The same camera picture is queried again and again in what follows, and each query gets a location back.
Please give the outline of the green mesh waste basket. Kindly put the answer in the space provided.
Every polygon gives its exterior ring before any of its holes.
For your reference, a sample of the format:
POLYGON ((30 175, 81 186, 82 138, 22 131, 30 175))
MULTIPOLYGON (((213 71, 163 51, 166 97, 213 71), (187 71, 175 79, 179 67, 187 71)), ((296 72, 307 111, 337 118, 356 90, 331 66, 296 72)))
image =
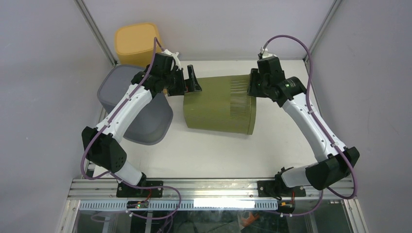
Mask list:
POLYGON ((249 75, 204 77, 202 91, 185 94, 183 114, 191 129, 252 135, 257 99, 248 95, 249 75))

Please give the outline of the grey mesh waste basket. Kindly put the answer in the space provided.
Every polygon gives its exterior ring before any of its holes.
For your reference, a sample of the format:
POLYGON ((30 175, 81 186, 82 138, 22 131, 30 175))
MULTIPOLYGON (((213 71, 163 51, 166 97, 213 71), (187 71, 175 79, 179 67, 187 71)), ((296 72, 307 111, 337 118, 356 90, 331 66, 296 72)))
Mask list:
MULTIPOLYGON (((133 77, 144 68, 120 65, 113 68, 101 84, 97 97, 107 113, 111 113, 126 93, 133 77)), ((143 145, 154 145, 166 135, 172 122, 173 111, 164 96, 158 93, 135 117, 124 138, 143 145)))

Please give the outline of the yellow mesh waste basket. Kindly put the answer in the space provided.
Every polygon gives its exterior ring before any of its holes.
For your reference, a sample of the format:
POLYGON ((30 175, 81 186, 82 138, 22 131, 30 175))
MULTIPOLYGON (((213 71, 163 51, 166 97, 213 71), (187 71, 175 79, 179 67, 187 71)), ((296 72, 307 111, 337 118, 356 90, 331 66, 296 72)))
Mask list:
POLYGON ((154 39, 156 52, 163 50, 157 26, 151 22, 132 24, 119 28, 114 36, 114 47, 122 65, 145 68, 152 59, 154 39))

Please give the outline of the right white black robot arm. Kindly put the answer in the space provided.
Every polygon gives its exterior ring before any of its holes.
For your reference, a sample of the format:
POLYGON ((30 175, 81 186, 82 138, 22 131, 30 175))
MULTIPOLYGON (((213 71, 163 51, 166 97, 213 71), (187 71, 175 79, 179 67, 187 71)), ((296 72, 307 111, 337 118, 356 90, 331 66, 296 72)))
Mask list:
POLYGON ((303 133, 317 161, 297 168, 283 167, 275 175, 268 194, 281 199, 294 188, 306 185, 321 191, 350 175, 360 157, 359 151, 348 148, 334 135, 307 99, 308 92, 302 82, 297 77, 285 77, 279 58, 272 56, 257 61, 257 68, 251 69, 248 95, 277 103, 303 133))

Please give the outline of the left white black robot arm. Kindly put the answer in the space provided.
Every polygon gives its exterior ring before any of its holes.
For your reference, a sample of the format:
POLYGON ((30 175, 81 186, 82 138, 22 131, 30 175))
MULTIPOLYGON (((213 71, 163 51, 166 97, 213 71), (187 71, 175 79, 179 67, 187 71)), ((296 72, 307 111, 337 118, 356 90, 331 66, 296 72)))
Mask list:
POLYGON ((139 113, 164 89, 168 96, 183 96, 201 92, 193 65, 187 66, 188 79, 176 54, 156 53, 144 71, 136 73, 126 93, 96 127, 85 127, 82 140, 85 151, 81 162, 90 162, 106 169, 134 197, 141 197, 151 186, 146 175, 127 161, 127 153, 120 143, 129 126, 139 113))

